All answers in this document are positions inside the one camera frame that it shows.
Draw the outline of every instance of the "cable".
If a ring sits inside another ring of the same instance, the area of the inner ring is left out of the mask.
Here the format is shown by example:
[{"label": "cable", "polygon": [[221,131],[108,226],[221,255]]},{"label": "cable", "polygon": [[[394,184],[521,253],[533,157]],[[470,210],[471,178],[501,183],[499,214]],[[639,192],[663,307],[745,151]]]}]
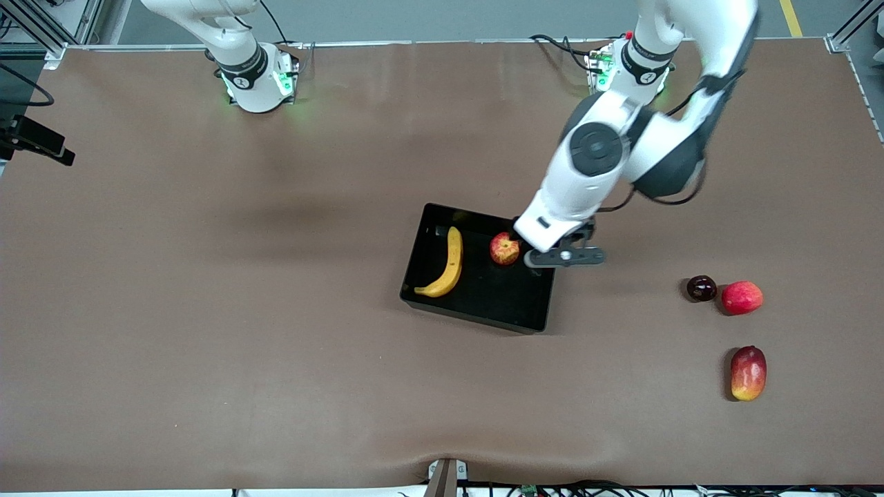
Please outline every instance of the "cable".
[{"label": "cable", "polygon": [[251,26],[249,26],[248,24],[243,22],[242,19],[240,19],[240,16],[233,16],[233,18],[236,19],[236,22],[240,23],[240,26],[245,27],[246,29],[252,29]]},{"label": "cable", "polygon": [[3,98],[0,98],[0,103],[8,103],[9,105],[24,105],[25,107],[49,107],[50,105],[55,103],[55,98],[53,98],[52,95],[50,95],[50,92],[43,89],[43,87],[38,85],[35,81],[29,80],[24,75],[22,75],[21,73],[19,73],[15,69],[12,69],[11,67],[9,67],[8,65],[6,65],[2,62],[0,62],[0,69],[3,69],[4,71],[15,76],[16,78],[24,81],[25,83],[27,83],[28,85],[30,85],[31,87],[33,87],[35,90],[39,91],[40,93],[43,94],[43,96],[46,97],[45,102],[34,102],[34,101],[19,102],[19,101],[15,101],[15,100],[6,100]]},{"label": "cable", "polygon": [[[732,486],[708,486],[710,490],[708,497],[781,497],[783,493],[791,492],[801,488],[800,486],[788,486],[781,490],[767,490],[757,486],[749,486],[746,488],[734,488]],[[841,497],[850,497],[850,492],[845,489],[837,489],[834,487],[815,487],[818,489],[826,488],[828,492],[838,493]]]},{"label": "cable", "polygon": [[267,15],[271,16],[271,20],[273,21],[273,25],[276,26],[277,31],[279,31],[279,37],[282,38],[282,40],[280,40],[277,43],[292,43],[291,40],[286,38],[286,34],[282,32],[282,28],[279,27],[279,23],[276,20],[276,16],[274,16],[273,12],[271,12],[271,10],[267,8],[267,4],[264,3],[264,0],[261,0],[261,6],[264,8],[265,11],[267,11]]},{"label": "cable", "polygon": [[8,35],[9,31],[13,28],[18,29],[19,27],[12,24],[11,17],[8,17],[6,14],[0,12],[0,31],[3,31],[0,34],[0,39],[3,39],[6,35]]},{"label": "cable", "polygon": [[684,97],[684,100],[682,100],[681,103],[679,103],[678,105],[676,105],[671,111],[667,112],[666,115],[672,117],[673,114],[675,114],[676,112],[680,111],[681,109],[684,109],[684,106],[687,105],[688,102],[690,102],[690,98],[691,98],[692,96],[694,96],[694,94],[696,94],[697,91],[698,91],[698,88],[694,88],[693,90],[691,90],[691,92],[688,93],[688,96],[685,96],[685,97]]},{"label": "cable", "polygon": [[581,69],[583,69],[587,73],[595,73],[595,74],[602,73],[601,69],[589,68],[589,66],[587,66],[586,64],[581,62],[579,58],[577,58],[577,54],[574,51],[574,47],[571,46],[571,41],[568,39],[567,36],[565,36],[561,40],[565,43],[565,46],[568,47],[568,53],[571,54],[571,58],[574,59],[574,63],[577,64],[578,67],[580,67]]},{"label": "cable", "polygon": [[605,492],[613,493],[613,494],[616,495],[617,497],[623,497],[623,494],[622,494],[622,493],[617,492],[617,491],[614,490],[613,488],[603,488],[603,489],[599,490],[598,492],[591,493],[591,494],[590,494],[590,497],[598,497],[599,495],[601,495],[602,493],[605,493]]},{"label": "cable", "polygon": [[594,67],[589,67],[584,64],[577,56],[588,57],[590,52],[584,50],[577,50],[571,46],[571,41],[567,36],[561,39],[561,43],[555,41],[551,36],[547,36],[546,34],[535,34],[530,37],[531,40],[538,42],[540,40],[544,40],[545,42],[551,43],[555,48],[559,50],[564,50],[567,53],[571,54],[571,58],[574,59],[574,63],[577,64],[581,69],[588,73],[601,74],[602,71],[600,69],[596,69]]},{"label": "cable", "polygon": [[[552,43],[552,45],[559,50],[565,50],[566,52],[572,51],[572,50],[569,50],[566,45],[563,45],[562,43],[555,41],[551,36],[547,36],[546,34],[535,34],[534,36],[531,36],[530,39],[534,40],[535,42],[538,40],[543,40],[545,42]],[[573,50],[573,51],[577,55],[583,55],[583,56],[590,55],[590,52],[586,52],[583,50]]]},{"label": "cable", "polygon": [[632,200],[632,197],[636,194],[636,187],[632,187],[629,190],[629,195],[626,195],[626,199],[623,202],[614,205],[613,207],[599,207],[598,212],[614,212],[615,210],[620,210],[626,207],[626,204]]},{"label": "cable", "polygon": [[706,179],[706,168],[703,167],[702,169],[700,169],[700,173],[697,176],[697,183],[694,185],[694,191],[690,192],[690,195],[682,198],[681,200],[673,200],[670,202],[668,200],[660,200],[659,198],[655,198],[652,196],[642,194],[642,192],[638,192],[638,193],[642,194],[642,196],[644,198],[650,200],[653,203],[659,203],[661,205],[684,205],[685,203],[688,203],[691,200],[693,200],[694,197],[700,193],[700,190],[703,189],[703,182],[705,181],[705,179]]}]

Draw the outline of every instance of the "metal frame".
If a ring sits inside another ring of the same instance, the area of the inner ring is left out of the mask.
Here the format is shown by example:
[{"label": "metal frame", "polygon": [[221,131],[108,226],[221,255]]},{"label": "metal frame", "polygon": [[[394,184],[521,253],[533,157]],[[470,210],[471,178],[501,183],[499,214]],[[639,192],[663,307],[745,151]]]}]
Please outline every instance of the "metal frame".
[{"label": "metal frame", "polygon": [[68,46],[84,45],[95,29],[95,18],[104,0],[85,0],[86,6],[76,32],[69,32],[52,14],[40,6],[35,0],[0,0],[0,10],[6,12],[12,20],[25,31],[34,44],[4,46],[0,50],[4,54],[46,53],[47,68],[54,69],[65,54]]},{"label": "metal frame", "polygon": [[853,12],[838,31],[826,35],[826,48],[829,53],[843,53],[850,50],[848,41],[866,22],[876,14],[884,11],[884,0],[866,0],[857,11]]}]

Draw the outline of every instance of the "yellow floor line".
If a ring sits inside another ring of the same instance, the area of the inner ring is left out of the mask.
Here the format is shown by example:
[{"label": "yellow floor line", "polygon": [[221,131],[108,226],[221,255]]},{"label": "yellow floor line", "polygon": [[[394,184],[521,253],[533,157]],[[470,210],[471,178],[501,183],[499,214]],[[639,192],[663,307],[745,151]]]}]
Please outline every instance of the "yellow floor line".
[{"label": "yellow floor line", "polygon": [[804,36],[801,32],[801,25],[798,24],[798,17],[795,15],[795,7],[792,6],[792,0],[780,0],[782,15],[786,16],[786,24],[789,25],[789,34],[793,37]]}]

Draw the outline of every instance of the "banana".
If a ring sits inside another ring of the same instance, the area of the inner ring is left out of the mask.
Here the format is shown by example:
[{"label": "banana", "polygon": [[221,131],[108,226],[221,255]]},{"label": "banana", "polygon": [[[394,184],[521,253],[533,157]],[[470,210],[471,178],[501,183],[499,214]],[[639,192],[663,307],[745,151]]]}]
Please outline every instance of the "banana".
[{"label": "banana", "polygon": [[426,287],[416,287],[415,293],[428,297],[441,297],[457,285],[463,267],[463,238],[454,226],[448,228],[448,262],[442,276]]}]

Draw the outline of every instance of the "brown table surface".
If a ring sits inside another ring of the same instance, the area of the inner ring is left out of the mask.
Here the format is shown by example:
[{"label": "brown table surface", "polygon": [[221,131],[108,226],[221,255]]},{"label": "brown table surface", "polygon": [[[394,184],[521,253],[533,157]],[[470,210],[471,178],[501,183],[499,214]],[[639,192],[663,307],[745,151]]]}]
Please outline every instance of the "brown table surface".
[{"label": "brown table surface", "polygon": [[[692,45],[676,62],[661,107],[696,80]],[[199,52],[43,76],[58,103],[30,115],[78,156],[0,181],[0,489],[404,485],[440,456],[474,480],[884,481],[884,149],[822,41],[757,43],[702,194],[600,216],[607,263],[558,272],[536,336],[398,292],[425,203],[522,212],[580,71],[530,44],[306,66],[266,115]],[[765,306],[687,302],[700,273]],[[737,403],[746,345],[769,381]]]}]

